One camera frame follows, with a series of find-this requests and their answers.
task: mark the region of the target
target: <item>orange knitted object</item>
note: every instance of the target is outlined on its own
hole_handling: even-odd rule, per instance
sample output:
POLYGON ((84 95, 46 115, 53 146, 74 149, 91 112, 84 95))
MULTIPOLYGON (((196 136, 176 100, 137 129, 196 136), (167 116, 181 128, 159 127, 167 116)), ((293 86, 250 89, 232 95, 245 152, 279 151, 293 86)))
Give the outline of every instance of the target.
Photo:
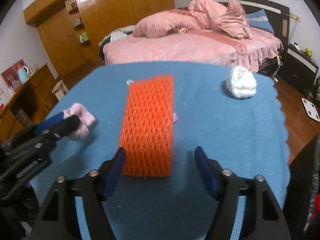
POLYGON ((119 147, 126 151, 122 174, 166 177, 171 172, 173 77, 135 81, 129 87, 119 147))

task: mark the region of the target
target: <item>black headboard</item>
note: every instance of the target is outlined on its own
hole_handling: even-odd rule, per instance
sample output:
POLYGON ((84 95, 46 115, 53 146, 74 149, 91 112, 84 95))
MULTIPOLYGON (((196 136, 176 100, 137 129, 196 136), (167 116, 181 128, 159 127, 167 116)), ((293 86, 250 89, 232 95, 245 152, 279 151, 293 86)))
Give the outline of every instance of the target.
MULTIPOLYGON (((227 5, 226 0, 216 0, 227 5)), ((289 27, 290 27, 290 9, 287 6, 271 2, 268 0, 238 0, 243 6, 246 14, 254 13, 264 9, 270 24, 275 31, 275 36, 282 41, 284 46, 284 55, 288 49, 289 27)))

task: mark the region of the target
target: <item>blue table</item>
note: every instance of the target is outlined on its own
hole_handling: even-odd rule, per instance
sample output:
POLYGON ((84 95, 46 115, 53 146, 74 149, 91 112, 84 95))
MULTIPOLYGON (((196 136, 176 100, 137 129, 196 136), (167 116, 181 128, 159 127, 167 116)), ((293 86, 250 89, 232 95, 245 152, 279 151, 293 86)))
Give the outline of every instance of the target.
MULTIPOLYGON (((39 202, 58 176, 81 177, 113 157, 127 80, 169 73, 174 76, 174 110, 179 117, 174 125, 172 174, 165 179, 121 176, 114 195, 104 204, 117 239, 204 239, 217 203, 207 195, 196 169, 193 151, 197 146, 238 176, 264 175, 283 206, 290 177, 288 133, 273 81, 255 74, 257 94, 239 100, 225 88, 229 72, 228 67, 186 62, 144 62, 96 69, 50 113, 52 116, 79 102, 98 124, 84 141, 59 141, 51 154, 52 165, 31 181, 39 202)), ((82 200, 76 201, 81 233, 87 240, 90 237, 82 200)), ((231 239, 239 236, 243 212, 241 198, 231 239)))

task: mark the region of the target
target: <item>kettle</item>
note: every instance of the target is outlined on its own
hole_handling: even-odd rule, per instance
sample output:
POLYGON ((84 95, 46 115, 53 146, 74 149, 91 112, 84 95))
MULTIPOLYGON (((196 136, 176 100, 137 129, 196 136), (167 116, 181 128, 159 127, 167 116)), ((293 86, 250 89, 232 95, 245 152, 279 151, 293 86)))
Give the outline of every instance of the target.
POLYGON ((29 69, 25 65, 17 65, 18 76, 22 84, 24 84, 29 79, 29 69))

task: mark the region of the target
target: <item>black chair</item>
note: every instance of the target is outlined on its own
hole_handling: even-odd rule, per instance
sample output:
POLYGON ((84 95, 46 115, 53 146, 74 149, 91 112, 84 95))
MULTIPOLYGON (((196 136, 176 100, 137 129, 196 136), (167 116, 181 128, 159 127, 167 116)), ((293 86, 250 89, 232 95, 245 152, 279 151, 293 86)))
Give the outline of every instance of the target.
POLYGON ((312 219, 319 193, 320 133, 290 164, 291 179, 284 204, 284 216, 292 240, 319 240, 320 213, 312 219))

